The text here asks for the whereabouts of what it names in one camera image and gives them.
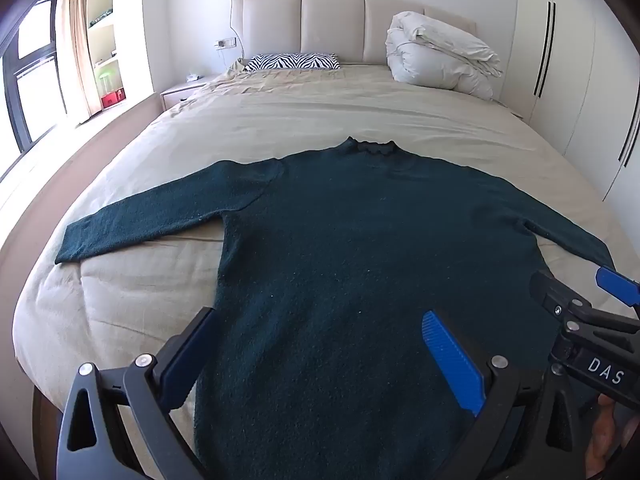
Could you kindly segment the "person's right hand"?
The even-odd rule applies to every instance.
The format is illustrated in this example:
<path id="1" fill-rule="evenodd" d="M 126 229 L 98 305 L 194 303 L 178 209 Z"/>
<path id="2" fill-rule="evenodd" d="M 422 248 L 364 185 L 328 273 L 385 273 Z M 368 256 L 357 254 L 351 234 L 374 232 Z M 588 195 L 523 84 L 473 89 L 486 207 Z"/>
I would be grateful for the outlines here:
<path id="1" fill-rule="evenodd" d="M 628 420 L 623 430 L 618 430 L 614 418 L 615 401 L 604 394 L 598 397 L 599 413 L 593 423 L 591 437 L 585 454 L 586 477 L 591 478 L 605 468 L 606 456 L 612 450 L 616 436 L 626 446 L 639 425 L 639 415 Z"/>

